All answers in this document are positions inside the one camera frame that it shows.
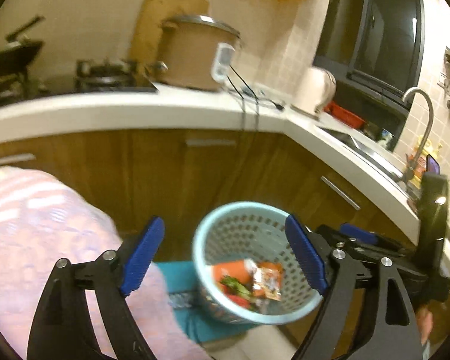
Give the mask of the wooden base cabinets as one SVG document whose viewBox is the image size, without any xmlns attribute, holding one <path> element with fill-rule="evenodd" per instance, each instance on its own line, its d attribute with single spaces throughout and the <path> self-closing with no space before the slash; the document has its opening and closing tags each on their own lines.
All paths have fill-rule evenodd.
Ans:
<svg viewBox="0 0 450 360">
<path fill-rule="evenodd" d="M 0 159 L 55 176 L 107 213 L 122 236 L 138 232 L 154 215 L 162 217 L 162 262 L 188 260 L 201 219 L 235 201 L 275 206 L 309 228 L 349 223 L 413 246 L 351 178 L 281 133 L 69 133 L 1 143 Z"/>
</svg>

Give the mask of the red box on windowsill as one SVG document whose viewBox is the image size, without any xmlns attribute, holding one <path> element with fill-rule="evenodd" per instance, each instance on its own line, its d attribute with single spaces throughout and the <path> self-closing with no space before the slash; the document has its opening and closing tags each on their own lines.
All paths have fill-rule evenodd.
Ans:
<svg viewBox="0 0 450 360">
<path fill-rule="evenodd" d="M 333 101 L 329 102 L 328 105 L 325 106 L 324 111 L 353 129 L 360 130 L 365 125 L 364 119 L 337 105 Z"/>
</svg>

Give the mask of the white power meter plug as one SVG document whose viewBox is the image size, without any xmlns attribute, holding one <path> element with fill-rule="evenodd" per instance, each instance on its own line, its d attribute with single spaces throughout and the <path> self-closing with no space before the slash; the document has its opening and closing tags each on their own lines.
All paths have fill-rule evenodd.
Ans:
<svg viewBox="0 0 450 360">
<path fill-rule="evenodd" d="M 210 75 L 215 82 L 223 84 L 226 80 L 235 51 L 235 48 L 228 43 L 218 43 L 210 69 Z"/>
</svg>

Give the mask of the black gas stove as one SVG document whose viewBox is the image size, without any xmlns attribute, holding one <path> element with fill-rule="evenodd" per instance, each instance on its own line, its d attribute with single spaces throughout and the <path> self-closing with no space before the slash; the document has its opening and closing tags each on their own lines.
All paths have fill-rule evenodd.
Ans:
<svg viewBox="0 0 450 360">
<path fill-rule="evenodd" d="M 71 75 L 27 78 L 22 74 L 0 78 L 0 107 L 39 98 L 99 92 L 158 92 L 149 78 L 139 72 L 139 63 L 122 59 L 111 63 L 79 60 Z"/>
</svg>

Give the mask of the dark kitchen window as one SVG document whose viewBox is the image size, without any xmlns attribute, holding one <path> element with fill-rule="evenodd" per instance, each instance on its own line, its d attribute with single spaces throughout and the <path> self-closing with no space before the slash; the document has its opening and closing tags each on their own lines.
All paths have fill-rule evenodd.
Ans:
<svg viewBox="0 0 450 360">
<path fill-rule="evenodd" d="M 424 53 L 423 0 L 330 0 L 314 65 L 390 105 L 415 87 Z"/>
</svg>

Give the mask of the steel kitchen sink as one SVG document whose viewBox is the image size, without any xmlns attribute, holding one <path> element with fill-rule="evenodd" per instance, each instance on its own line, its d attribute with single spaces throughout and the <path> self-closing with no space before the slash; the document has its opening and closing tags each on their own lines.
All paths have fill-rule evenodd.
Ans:
<svg viewBox="0 0 450 360">
<path fill-rule="evenodd" d="M 368 161 L 368 163 L 370 163 L 372 166 L 386 175 L 387 178 L 397 184 L 412 200 L 417 200 L 419 198 L 419 189 L 411 182 L 405 184 L 405 182 L 401 180 L 403 176 L 402 171 L 394 166 L 385 157 L 380 155 L 377 151 L 368 147 L 348 133 L 344 133 L 327 127 L 321 127 L 321 129 L 322 131 L 325 131 L 326 133 L 340 141 L 343 145 L 347 146 L 350 150 L 356 153 L 356 155 L 364 158 L 366 161 Z"/>
</svg>

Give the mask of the orange plastic bag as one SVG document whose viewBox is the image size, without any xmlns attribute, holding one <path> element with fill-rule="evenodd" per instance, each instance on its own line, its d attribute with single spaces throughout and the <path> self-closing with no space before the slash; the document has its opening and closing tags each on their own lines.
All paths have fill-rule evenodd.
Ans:
<svg viewBox="0 0 450 360">
<path fill-rule="evenodd" d="M 246 296 L 243 294 L 232 294 L 232 293 L 226 293 L 226 297 L 231 300 L 234 304 L 245 308 L 247 310 L 250 309 L 252 306 L 250 296 Z"/>
</svg>

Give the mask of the light blue perforated trash basket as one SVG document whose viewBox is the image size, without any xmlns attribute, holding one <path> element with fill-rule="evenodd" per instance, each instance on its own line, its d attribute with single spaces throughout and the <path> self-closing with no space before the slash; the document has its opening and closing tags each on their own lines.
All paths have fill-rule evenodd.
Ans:
<svg viewBox="0 0 450 360">
<path fill-rule="evenodd" d="M 201 305 L 231 324 L 284 325 L 310 314 L 322 297 L 306 282 L 285 235 L 288 213 L 259 202 L 209 212 L 193 237 Z"/>
</svg>

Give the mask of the wooden cutting board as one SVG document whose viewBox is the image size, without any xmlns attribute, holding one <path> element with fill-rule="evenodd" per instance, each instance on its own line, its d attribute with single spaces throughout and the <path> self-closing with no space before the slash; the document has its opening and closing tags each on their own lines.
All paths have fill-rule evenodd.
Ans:
<svg viewBox="0 0 450 360">
<path fill-rule="evenodd" d="M 171 16 L 205 15 L 209 0 L 144 0 L 137 16 L 128 58 L 139 63 L 155 61 L 162 22 Z"/>
</svg>

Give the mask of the green leafy vegetable scrap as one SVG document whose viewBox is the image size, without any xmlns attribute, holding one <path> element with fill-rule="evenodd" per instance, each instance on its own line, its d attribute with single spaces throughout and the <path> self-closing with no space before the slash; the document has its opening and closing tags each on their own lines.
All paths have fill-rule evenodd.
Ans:
<svg viewBox="0 0 450 360">
<path fill-rule="evenodd" d="M 232 294 L 243 294 L 246 296 L 250 296 L 250 300 L 252 306 L 248 311 L 259 311 L 261 306 L 261 299 L 264 297 L 264 291 L 259 289 L 256 285 L 245 285 L 237 281 L 236 279 L 232 279 L 231 277 L 226 277 L 223 279 L 219 286 L 222 289 L 222 292 L 226 295 L 226 293 Z"/>
</svg>

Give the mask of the brown rice cooker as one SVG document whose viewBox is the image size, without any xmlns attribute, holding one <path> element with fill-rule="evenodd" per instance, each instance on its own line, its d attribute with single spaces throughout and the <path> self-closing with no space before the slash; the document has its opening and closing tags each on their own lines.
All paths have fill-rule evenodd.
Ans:
<svg viewBox="0 0 450 360">
<path fill-rule="evenodd" d="M 169 86 L 217 92 L 210 69 L 217 45 L 235 49 L 241 34 L 232 26 L 203 15 L 171 16 L 162 22 L 162 34 L 154 62 L 145 65 L 153 80 Z"/>
</svg>

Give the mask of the teal floor mat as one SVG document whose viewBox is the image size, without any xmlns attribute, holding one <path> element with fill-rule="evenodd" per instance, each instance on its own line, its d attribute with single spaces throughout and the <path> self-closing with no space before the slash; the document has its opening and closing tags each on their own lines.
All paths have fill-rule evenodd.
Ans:
<svg viewBox="0 0 450 360">
<path fill-rule="evenodd" d="M 178 325 L 192 341 L 198 344 L 218 341 L 256 328 L 252 324 L 220 322 L 206 312 L 199 302 L 197 274 L 192 262 L 158 262 L 157 266 L 165 278 Z"/>
</svg>

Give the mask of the panda snack wrapper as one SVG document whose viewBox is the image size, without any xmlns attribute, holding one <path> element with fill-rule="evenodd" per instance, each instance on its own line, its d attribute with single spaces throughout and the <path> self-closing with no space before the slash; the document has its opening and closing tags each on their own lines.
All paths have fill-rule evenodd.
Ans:
<svg viewBox="0 0 450 360">
<path fill-rule="evenodd" d="M 253 273 L 253 296 L 280 302 L 283 277 L 284 270 L 280 263 L 261 262 Z"/>
</svg>

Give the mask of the orange paper cup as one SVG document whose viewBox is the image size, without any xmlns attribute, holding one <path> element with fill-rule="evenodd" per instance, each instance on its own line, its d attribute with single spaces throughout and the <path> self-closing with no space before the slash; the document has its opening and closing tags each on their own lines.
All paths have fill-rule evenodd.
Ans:
<svg viewBox="0 0 450 360">
<path fill-rule="evenodd" d="M 211 267 L 211 275 L 217 285 L 226 277 L 236 279 L 241 284 L 249 284 L 257 269 L 257 264 L 250 258 L 221 262 Z"/>
</svg>

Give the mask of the black wok with lid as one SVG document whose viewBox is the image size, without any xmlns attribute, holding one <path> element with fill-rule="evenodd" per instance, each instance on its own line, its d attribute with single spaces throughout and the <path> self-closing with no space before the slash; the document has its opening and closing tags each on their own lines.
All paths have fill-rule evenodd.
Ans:
<svg viewBox="0 0 450 360">
<path fill-rule="evenodd" d="M 28 65 L 41 51 L 44 42 L 24 37 L 24 33 L 43 20 L 45 20 L 44 16 L 37 15 L 5 36 L 7 45 L 0 50 L 0 77 L 20 73 L 27 74 Z"/>
</svg>

